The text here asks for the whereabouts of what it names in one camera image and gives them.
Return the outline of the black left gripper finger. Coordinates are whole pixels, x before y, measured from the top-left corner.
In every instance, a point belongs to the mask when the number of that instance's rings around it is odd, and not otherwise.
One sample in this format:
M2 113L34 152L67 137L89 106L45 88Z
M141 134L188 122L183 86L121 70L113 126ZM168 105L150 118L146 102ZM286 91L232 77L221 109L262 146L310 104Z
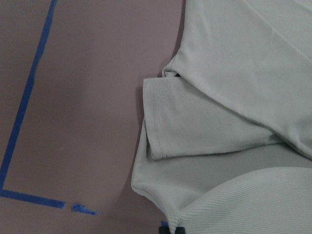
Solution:
M158 228L158 234L169 234L169 227L168 226L160 226Z

